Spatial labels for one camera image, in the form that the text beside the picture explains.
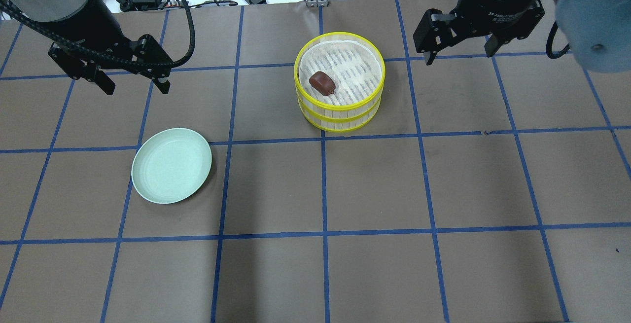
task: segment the wire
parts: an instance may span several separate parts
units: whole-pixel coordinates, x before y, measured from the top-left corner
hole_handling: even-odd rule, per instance
[[[550,34],[548,35],[548,41],[546,42],[546,55],[550,59],[561,58],[563,55],[565,55],[565,53],[567,53],[570,50],[570,45],[568,44],[565,47],[563,47],[563,49],[561,49],[559,53],[554,53],[552,51],[552,44],[554,43],[554,36],[557,34],[558,29],[559,29],[559,25],[557,25],[557,22],[555,21],[554,24],[552,24],[552,28],[550,28]]]
[[[46,27],[42,26],[38,22],[31,20],[30,18],[26,17],[24,14],[14,9],[12,6],[10,6],[6,2],[0,1],[0,10],[5,11],[6,13],[9,14],[9,16],[15,18],[15,20],[19,22],[22,22],[22,24],[24,24],[27,27],[30,27],[31,29],[40,33],[41,35],[44,35],[45,37],[48,37],[51,40],[54,40],[60,46],[65,46],[68,49],[76,49],[76,51],[82,53],[83,55],[90,56],[97,61],[115,62],[115,63],[120,64],[121,66],[127,66],[127,67],[139,68],[139,69],[149,69],[149,68],[180,67],[180,65],[183,65],[184,63],[188,62],[189,59],[191,59],[191,56],[193,55],[193,51],[195,50],[195,28],[193,26],[191,8],[189,7],[188,2],[186,0],[182,0],[182,4],[186,12],[186,20],[189,25],[189,33],[190,33],[189,49],[186,51],[186,53],[184,54],[182,58],[176,60],[175,62],[152,62],[152,63],[126,60],[126,59],[119,58],[116,56],[108,55],[103,52],[94,51],[90,48],[86,48],[77,42],[74,42],[72,40],[69,40],[68,38],[58,35],[57,33],[54,33],[53,31],[47,29]]]

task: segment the blue grid line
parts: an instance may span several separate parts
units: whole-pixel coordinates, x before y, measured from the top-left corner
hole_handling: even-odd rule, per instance
[[[322,6],[320,6],[320,25],[322,26]],[[329,303],[329,220],[326,195],[326,137],[324,130],[320,131],[320,153],[322,161],[322,259],[324,269],[324,321],[331,321],[331,305]]]
[[[481,134],[482,134],[482,132],[480,132],[480,131],[469,131],[469,132],[430,132],[430,133],[423,133],[423,132],[421,132],[421,137],[480,136]]]
[[[622,145],[620,145],[620,141],[618,140],[618,136],[616,135],[614,128],[611,127],[611,121],[609,120],[609,116],[607,115],[607,112],[604,111],[604,105],[602,105],[602,101],[600,97],[598,96],[596,87],[594,87],[594,83],[591,80],[590,73],[588,73],[588,71],[585,68],[583,68],[583,73],[585,74],[585,78],[587,79],[588,84],[590,85],[591,92],[594,95],[596,102],[598,103],[598,108],[600,108],[600,112],[602,113],[602,118],[604,118],[604,122],[607,125],[607,129],[609,130],[609,132],[611,132],[613,143],[616,144],[616,148],[618,149],[618,154],[620,154],[620,159],[622,159],[622,163],[624,164],[625,170],[627,171],[627,176],[629,177],[629,179],[631,179],[631,167],[629,167],[629,161],[627,161],[627,157],[625,156],[624,150],[622,150]]]
[[[137,236],[122,238],[123,243],[187,242],[195,240],[218,240],[218,235],[183,235],[183,236]]]
[[[234,69],[234,65],[225,65],[220,67],[190,67],[190,68],[174,68],[171,69],[172,73],[175,72],[196,72],[196,71],[223,71],[223,70],[232,70]]]
[[[457,137],[457,136],[495,136],[500,134],[537,134],[537,133],[562,133],[562,132],[592,132],[606,130],[631,130],[631,126],[599,126],[599,127],[568,127],[568,128],[527,128],[518,130],[495,130],[495,131],[462,131],[462,132],[421,132],[422,137]],[[353,139],[394,139],[394,138],[414,138],[418,134],[377,134],[364,136],[327,136],[327,141],[347,141]],[[281,139],[252,139],[245,141],[232,141],[232,144],[273,144],[273,143],[302,143],[319,142],[320,137],[306,138],[281,138]],[[209,142],[209,145],[228,145],[227,141]],[[0,154],[16,153],[46,153],[49,150],[56,152],[110,152],[115,150],[132,150],[138,148],[137,145],[121,145],[117,147],[68,147],[68,148],[25,148],[25,149],[0,149]]]
[[[5,80],[30,80],[30,79],[52,79],[67,78],[66,74],[50,74],[50,75],[27,75],[27,76],[3,76],[0,81]]]
[[[107,75],[126,75],[126,74],[133,74],[131,72],[128,71],[116,71],[116,72],[105,72]]]
[[[293,63],[239,65],[239,69],[293,67]]]
[[[60,238],[60,239],[25,239],[24,244],[84,244],[116,243],[117,238]]]
[[[281,138],[281,139],[260,139],[252,141],[232,141],[233,145],[237,144],[270,144],[270,143],[300,143],[300,142],[319,142],[320,137],[311,138]]]
[[[27,229],[29,228],[29,223],[31,221],[31,217],[33,216],[33,211],[35,210],[35,204],[37,202],[37,196],[39,195],[39,191],[41,188],[41,182],[43,182],[43,177],[46,173],[46,169],[48,168],[48,163],[50,161],[50,155],[52,154],[50,149],[52,149],[55,146],[55,142],[57,141],[59,128],[61,128],[61,122],[63,121],[64,115],[66,114],[66,108],[68,107],[68,101],[70,100],[70,95],[72,94],[73,87],[74,87],[74,80],[70,82],[70,86],[68,87],[68,93],[66,93],[66,99],[64,100],[64,105],[63,107],[61,107],[61,113],[59,114],[59,119],[57,119],[57,126],[55,127],[54,134],[52,135],[52,140],[50,141],[49,152],[46,154],[46,160],[44,161],[43,166],[41,168],[40,177],[39,177],[39,180],[37,181],[37,186],[35,187],[33,199],[31,200],[31,204],[29,206],[29,212],[27,213],[27,218],[25,219],[24,226],[22,227],[22,234],[20,235],[18,246],[16,247],[15,253],[13,254],[13,259],[11,260],[11,266],[9,267],[9,273],[7,273],[6,280],[4,281],[4,286],[2,287],[2,294],[0,294],[0,310],[2,309],[6,292],[9,289],[9,282],[11,282],[11,276],[13,276],[15,265],[18,262],[18,256],[20,256],[20,251],[22,250],[22,245],[27,235]]]
[[[347,141],[353,139],[390,139],[390,138],[414,138],[418,137],[418,134],[378,134],[372,136],[329,136],[324,137],[327,141]]]
[[[232,139],[235,129],[235,111],[237,108],[237,85],[239,82],[239,58],[241,57],[241,37],[243,35],[244,7],[241,6],[239,14],[239,33],[237,35],[237,55],[235,57],[235,74],[232,85],[232,106],[230,109],[230,131],[228,132],[228,151],[226,154],[226,168],[223,174],[223,195],[221,197],[221,217],[219,218],[219,240],[217,242],[217,254],[214,263],[214,283],[212,285],[212,303],[210,321],[215,322],[217,314],[217,298],[219,295],[219,273],[221,273],[221,254],[223,253],[223,232],[226,224],[226,206],[228,201],[228,179],[230,178],[230,161],[232,159]]]
[[[497,78],[497,83],[500,87],[500,91],[502,92],[502,98],[504,100],[506,112],[508,114],[509,121],[511,122],[511,128],[512,130],[516,130],[515,120],[512,116],[512,111],[511,111],[511,104],[509,103],[506,90],[504,89],[502,76],[500,75],[500,70],[499,70],[499,67],[497,66],[497,61],[495,57],[492,57],[491,61],[493,62],[493,69],[495,69],[495,76]],[[565,322],[569,322],[570,318],[568,317],[567,308],[565,307],[565,300],[563,299],[563,293],[561,292],[561,285],[559,284],[559,278],[557,277],[557,270],[555,269],[554,261],[552,260],[552,252],[550,251],[550,245],[548,244],[548,236],[546,235],[545,228],[543,227],[543,220],[541,219],[541,212],[539,212],[539,204],[537,202],[536,196],[534,195],[534,187],[532,186],[532,179],[530,179],[530,172],[528,171],[528,165],[526,163],[524,150],[521,147],[519,134],[515,132],[513,136],[515,137],[515,144],[517,146],[517,150],[519,153],[519,159],[521,161],[521,166],[523,168],[524,175],[526,177],[528,192],[530,193],[530,200],[532,201],[532,209],[534,210],[534,215],[537,219],[537,224],[539,226],[539,233],[541,234],[541,240],[543,242],[543,249],[545,250],[546,258],[548,260],[548,266],[550,267],[550,274],[552,275],[552,282],[554,283],[555,291],[557,292],[557,299],[559,300],[559,307],[561,308],[561,314],[563,315],[563,320]]]
[[[22,24],[18,26],[18,30],[15,32],[15,36],[13,37],[11,46],[9,47],[9,50],[6,53],[4,62],[2,62],[2,66],[0,67],[0,76],[2,76],[2,72],[4,72],[4,67],[6,67],[6,63],[9,62],[9,57],[11,56],[11,53],[13,52],[13,47],[15,47],[15,43],[18,41],[18,37],[20,37],[20,31],[22,31]]]
[[[323,6],[317,7],[318,14],[318,31],[320,31],[320,35],[324,33],[324,8]]]
[[[544,224],[545,230],[566,229],[594,229],[594,228],[629,228],[631,222],[590,222],[568,224]],[[538,224],[528,226],[482,226],[482,227],[445,227],[436,228],[437,233],[488,233],[510,231],[538,231]],[[401,229],[359,229],[343,231],[327,231],[326,236],[367,236],[367,235],[410,235],[432,234],[431,228],[401,228]],[[262,238],[313,238],[324,236],[324,231],[280,232],[280,233],[246,233],[224,234],[222,240],[245,240]],[[184,236],[140,236],[120,238],[123,243],[153,243],[153,242],[186,242],[196,240],[218,240],[219,235],[184,235]],[[82,244],[82,243],[116,243],[118,238],[59,238],[59,239],[25,239],[23,245],[33,244]],[[20,240],[0,240],[0,245],[15,245]]]
[[[35,148],[35,149],[7,149],[0,150],[0,154],[15,154],[15,153],[46,153],[49,149]]]
[[[538,231],[539,226],[495,226],[495,227],[462,227],[437,228],[438,233],[476,233],[476,232],[510,232],[510,231]]]
[[[565,127],[565,128],[525,128],[520,130],[497,130],[485,132],[487,135],[493,134],[532,134],[532,133],[557,133],[557,132],[587,132],[587,131],[606,131],[609,127]]]
[[[78,148],[33,148],[33,149],[6,149],[0,150],[0,154],[14,154],[14,153],[45,153],[45,152],[111,152],[113,150],[129,150],[136,149],[137,145],[122,145],[120,147],[78,147]]]
[[[436,231],[436,221],[433,215],[432,195],[430,190],[429,177],[427,174],[427,163],[425,159],[425,151],[423,146],[423,137],[421,133],[421,124],[419,121],[419,110],[417,110],[417,96],[414,91],[414,81],[412,80],[412,66],[410,64],[410,54],[408,52],[408,39],[405,35],[405,26],[403,24],[403,15],[401,14],[401,5],[399,0],[394,0],[396,4],[397,15],[399,15],[399,25],[401,27],[401,37],[403,38],[403,49],[405,51],[406,64],[408,67],[408,83],[410,84],[410,96],[412,96],[412,108],[414,111],[414,121],[417,126],[417,134],[419,139],[419,152],[421,157],[421,166],[423,168],[423,181],[425,186],[425,195],[427,198],[427,210],[430,218],[430,226],[432,228],[432,242],[434,248],[434,256],[436,259],[436,272],[440,289],[440,300],[442,302],[442,313],[446,323],[449,323],[449,308],[447,305],[447,294],[445,290],[445,281],[442,273],[442,263],[440,260],[440,247],[438,243],[438,234]]]
[[[584,228],[624,228],[631,227],[631,222],[600,222],[575,224],[544,224],[545,229],[584,229]]]
[[[169,11],[167,10],[164,14],[164,20],[162,22],[162,33],[160,34],[160,46],[164,42],[164,35],[167,31],[167,22],[169,21]],[[142,113],[142,122],[140,123],[140,131],[138,132],[138,143],[136,144],[136,151],[140,149],[140,145],[142,145],[142,136],[144,135],[144,126],[147,122],[147,115],[149,114],[149,105],[151,103],[151,93],[153,91],[153,81],[149,83],[149,90],[147,91],[147,98],[144,103],[144,112]],[[110,295],[112,293],[112,285],[114,280],[114,275],[116,273],[116,267],[118,264],[118,256],[120,253],[120,244],[122,243],[122,234],[125,229],[125,220],[127,219],[127,211],[129,208],[129,199],[131,197],[131,188],[133,183],[131,181],[131,177],[129,179],[129,183],[127,186],[127,193],[125,195],[125,202],[122,208],[122,214],[120,215],[120,224],[118,236],[116,238],[116,246],[114,248],[114,255],[112,258],[112,266],[110,268],[110,275],[107,281],[107,288],[105,289],[105,297],[103,299],[103,308],[101,309],[101,323],[105,323],[105,317],[107,315],[107,307],[110,301]]]
[[[505,56],[538,56],[545,55],[545,52],[516,52],[516,53],[497,53],[496,57]],[[436,56],[436,59],[464,59],[464,58],[486,58],[484,54],[477,55],[447,55]],[[402,58],[384,58],[385,62],[403,62],[406,60],[424,60],[423,56],[407,56]],[[225,65],[225,66],[213,66],[213,67],[189,67],[189,68],[175,68],[171,72],[193,72],[193,71],[216,71],[216,70],[231,70],[231,69],[253,69],[253,68],[277,68],[277,67],[292,67],[294,63],[275,63],[275,64],[251,64],[251,65]],[[107,75],[122,75],[132,74],[127,71],[115,71],[105,72]],[[27,79],[45,79],[45,78],[65,78],[65,74],[51,74],[51,75],[27,75],[27,76],[3,76],[0,77],[0,81],[3,80],[27,80]]]

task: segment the brown chocolate piece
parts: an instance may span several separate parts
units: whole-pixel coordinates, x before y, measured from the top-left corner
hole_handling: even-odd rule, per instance
[[[315,72],[315,74],[311,75],[311,78],[309,78],[309,83],[324,96],[333,94],[335,90],[333,79],[324,72]]]

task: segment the grid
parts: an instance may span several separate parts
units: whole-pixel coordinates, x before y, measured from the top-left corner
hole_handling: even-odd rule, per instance
[[[401,6],[399,4],[399,0],[395,0],[396,8],[397,8],[397,16],[399,18],[399,25],[401,28],[401,42],[403,46],[408,46],[407,35],[410,31],[406,31],[403,23],[403,16],[401,13]],[[125,237],[123,236],[124,226],[126,222],[126,215],[129,206],[129,199],[132,193],[132,183],[131,179],[129,180],[128,189],[126,193],[126,198],[124,202],[124,208],[122,209],[122,215],[120,217],[120,226],[118,235],[115,238],[64,238],[64,239],[26,239],[27,229],[29,228],[29,222],[31,216],[34,212],[34,208],[36,206],[38,193],[41,187],[41,182],[44,178],[44,175],[47,170],[47,166],[49,163],[49,159],[52,153],[56,152],[109,152],[109,151],[118,151],[118,150],[138,150],[140,145],[142,144],[142,138],[144,136],[144,127],[146,124],[150,101],[151,101],[151,93],[153,91],[153,85],[149,87],[149,91],[146,97],[146,104],[144,107],[144,113],[142,116],[142,123],[140,126],[140,134],[138,136],[138,142],[135,145],[128,146],[118,146],[118,147],[55,147],[56,138],[59,133],[59,129],[62,125],[63,118],[65,116],[66,108],[68,106],[70,96],[72,95],[74,80],[70,82],[68,87],[68,92],[66,94],[65,102],[63,103],[63,109],[61,114],[59,114],[59,119],[57,121],[56,129],[54,132],[54,136],[52,137],[52,141],[50,141],[49,148],[25,148],[25,149],[5,149],[0,150],[0,154],[14,154],[14,153],[45,153],[46,158],[43,164],[43,168],[41,169],[41,174],[33,194],[33,199],[29,208],[29,212],[27,218],[25,220],[22,235],[19,240],[0,240],[0,245],[16,245],[16,250],[13,256],[13,260],[11,262],[11,266],[9,268],[8,275],[6,280],[4,281],[4,285],[2,287],[2,294],[0,296],[0,309],[2,308],[2,304],[4,302],[4,298],[7,294],[7,289],[9,288],[9,284],[11,282],[11,277],[14,271],[14,267],[18,260],[18,256],[20,256],[20,251],[24,245],[33,245],[33,244],[81,244],[81,243],[112,243],[115,244],[115,251],[112,259],[112,265],[110,270],[110,275],[108,279],[108,285],[105,293],[105,299],[101,314],[101,322],[103,323],[106,318],[108,302],[110,298],[110,292],[112,290],[113,278],[115,276],[117,261],[120,251],[120,245],[122,243],[130,243],[130,242],[177,242],[177,241],[198,241],[198,240],[217,240],[217,249],[216,249],[216,266],[214,269],[214,287],[212,288],[212,303],[211,303],[211,322],[216,320],[216,310],[217,310],[217,298],[219,292],[219,276],[221,275],[221,255],[223,252],[223,243],[225,240],[241,240],[241,239],[251,239],[251,238],[291,238],[291,237],[316,237],[322,238],[322,254],[324,258],[324,317],[325,321],[329,322],[331,320],[331,311],[330,311],[330,303],[329,303],[329,237],[331,236],[360,236],[360,235],[402,235],[402,234],[428,234],[432,235],[432,243],[434,248],[435,255],[435,263],[436,263],[436,271],[437,277],[439,280],[439,289],[440,289],[440,299],[442,302],[442,312],[444,315],[444,320],[446,322],[450,322],[449,318],[449,306],[448,306],[448,295],[446,293],[445,283],[444,283],[444,273],[442,270],[442,262],[440,256],[440,245],[439,245],[439,233],[476,233],[476,232],[493,232],[493,231],[539,231],[541,235],[541,240],[543,242],[543,247],[545,249],[546,258],[548,260],[548,265],[550,268],[550,273],[552,274],[552,280],[554,281],[554,287],[557,294],[557,298],[559,300],[559,306],[561,308],[561,314],[563,316],[564,321],[570,321],[570,314],[568,313],[568,309],[565,306],[565,302],[563,299],[563,293],[561,291],[561,286],[559,285],[559,279],[557,278],[557,273],[554,265],[554,258],[550,251],[550,245],[548,244],[548,239],[546,236],[547,231],[554,231],[556,229],[585,229],[585,228],[620,228],[620,227],[631,227],[631,222],[578,222],[578,223],[567,223],[567,224],[545,224],[541,219],[541,213],[539,212],[538,202],[534,193],[534,187],[532,184],[532,180],[530,179],[530,174],[528,170],[528,165],[526,161],[526,157],[524,155],[524,151],[521,145],[520,136],[523,134],[538,134],[538,133],[557,133],[557,132],[590,132],[590,131],[608,131],[611,133],[613,137],[613,141],[615,146],[619,152],[620,160],[624,164],[627,175],[631,179],[631,167],[629,166],[629,162],[627,157],[625,156],[624,150],[621,146],[621,143],[617,137],[616,131],[618,130],[629,130],[631,129],[631,125],[612,125],[607,112],[604,109],[604,106],[601,102],[601,99],[594,87],[594,84],[591,80],[590,74],[584,70],[584,75],[588,84],[590,85],[590,90],[593,93],[593,97],[597,102],[599,110],[602,114],[602,118],[606,123],[604,127],[568,127],[568,128],[526,128],[520,129],[516,127],[514,118],[511,112],[511,104],[509,103],[509,98],[507,96],[507,92],[505,91],[502,76],[500,75],[499,67],[496,62],[497,58],[503,57],[511,57],[511,56],[532,56],[532,55],[544,55],[543,52],[527,52],[527,53],[498,53],[495,57],[493,57],[492,63],[493,68],[496,74],[496,79],[498,82],[498,87],[500,88],[503,102],[505,103],[505,108],[507,111],[507,115],[510,121],[511,128],[506,130],[494,130],[491,132],[484,132],[487,136],[493,135],[513,135],[514,141],[516,143],[519,159],[521,161],[521,166],[523,168],[523,173],[526,178],[527,187],[530,195],[530,200],[532,201],[532,210],[536,216],[536,225],[525,225],[525,226],[478,226],[478,227],[449,227],[442,228],[436,225],[436,220],[433,212],[433,204],[432,204],[432,191],[430,189],[430,175],[428,174],[428,167],[426,163],[425,156],[425,147],[424,141],[431,137],[456,137],[456,136],[480,136],[483,132],[480,131],[465,131],[465,132],[423,132],[421,129],[421,124],[419,120],[419,110],[417,109],[417,101],[416,101],[416,93],[415,86],[412,78],[412,66],[411,61],[414,60],[423,60],[423,57],[410,56],[408,52],[408,48],[404,47],[405,56],[404,58],[386,58],[386,62],[405,62],[407,68],[407,76],[408,83],[410,87],[410,95],[412,97],[412,108],[414,114],[414,121],[416,132],[415,133],[407,133],[407,134],[381,134],[381,135],[369,135],[369,136],[327,136],[324,131],[320,133],[320,137],[306,137],[306,138],[290,138],[290,139],[263,139],[263,140],[246,140],[246,141],[237,141],[234,139],[234,128],[235,128],[235,106],[236,106],[236,98],[237,98],[237,82],[239,78],[239,71],[241,69],[254,69],[254,68],[274,68],[274,67],[291,67],[293,63],[277,63],[277,64],[259,64],[259,65],[242,65],[240,63],[240,54],[241,54],[241,43],[242,43],[242,33],[243,33],[243,21],[244,21],[244,7],[241,6],[240,16],[239,16],[239,33],[237,39],[237,53],[234,65],[232,66],[222,66],[222,67],[193,67],[193,68],[178,68],[174,69],[174,73],[180,72],[189,72],[189,71],[211,71],[211,70],[230,70],[234,71],[234,85],[232,92],[232,106],[230,111],[230,130],[228,135],[228,141],[225,142],[211,142],[210,145],[225,145],[227,146],[227,159],[226,166],[224,172],[224,180],[223,180],[223,195],[221,200],[221,216],[219,220],[219,233],[218,235],[199,235],[199,236],[147,236],[147,237]],[[324,17],[322,7],[320,7],[318,11],[319,17],[319,31],[323,33],[324,31]],[[167,21],[169,20],[169,11],[167,11],[164,15],[164,22],[162,25],[162,34],[160,36],[160,43],[164,42],[165,31],[167,29]],[[65,75],[36,75],[36,76],[2,76],[2,72],[6,67],[6,64],[11,56],[11,51],[16,44],[18,36],[20,35],[20,31],[22,30],[22,26],[18,27],[18,31],[13,38],[11,43],[11,47],[9,52],[2,63],[2,67],[0,68],[0,80],[27,80],[27,79],[38,79],[38,78],[66,78]],[[485,55],[453,55],[453,56],[438,56],[437,59],[454,59],[454,58],[486,58]],[[124,74],[126,72],[110,72],[110,75],[119,75]],[[326,147],[330,142],[339,142],[339,141],[348,141],[348,140],[357,140],[357,139],[397,139],[397,138],[410,138],[417,139],[419,144],[419,157],[421,160],[422,170],[423,170],[423,181],[426,199],[427,199],[427,210],[429,213],[430,219],[430,227],[429,228],[407,228],[407,229],[369,229],[369,230],[343,230],[343,231],[330,231],[327,226],[327,163],[326,163]],[[224,233],[225,229],[225,218],[226,218],[226,204],[227,204],[227,196],[228,196],[228,186],[229,186],[229,177],[230,177],[230,161],[232,157],[232,146],[233,145],[243,145],[243,144],[278,144],[278,143],[320,143],[320,152],[321,152],[321,178],[322,178],[322,230],[321,231],[297,231],[297,232],[282,232],[282,233],[252,233],[252,234],[238,234],[231,235]]]

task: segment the plate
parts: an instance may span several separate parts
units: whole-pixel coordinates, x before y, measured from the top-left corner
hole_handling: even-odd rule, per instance
[[[211,164],[210,146],[201,134],[171,128],[142,144],[131,164],[131,181],[144,199],[172,204],[201,187]]]

